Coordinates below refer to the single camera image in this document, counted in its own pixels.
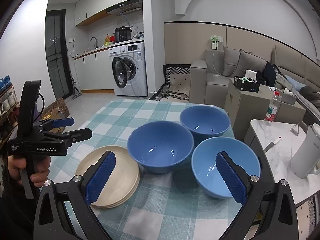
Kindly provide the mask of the person's left hand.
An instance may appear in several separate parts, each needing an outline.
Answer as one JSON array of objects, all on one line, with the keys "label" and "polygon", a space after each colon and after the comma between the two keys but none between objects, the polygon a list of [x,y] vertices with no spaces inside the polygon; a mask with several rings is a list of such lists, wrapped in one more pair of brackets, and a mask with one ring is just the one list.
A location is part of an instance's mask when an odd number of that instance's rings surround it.
[{"label": "person's left hand", "polygon": [[[35,187],[42,187],[44,185],[44,182],[48,179],[50,162],[51,157],[46,156],[45,159],[37,164],[37,172],[33,173],[30,176],[30,179],[34,183]],[[27,161],[25,158],[18,158],[13,155],[8,156],[9,174],[20,185],[23,184],[20,176],[20,170],[25,169],[26,165]]]}]

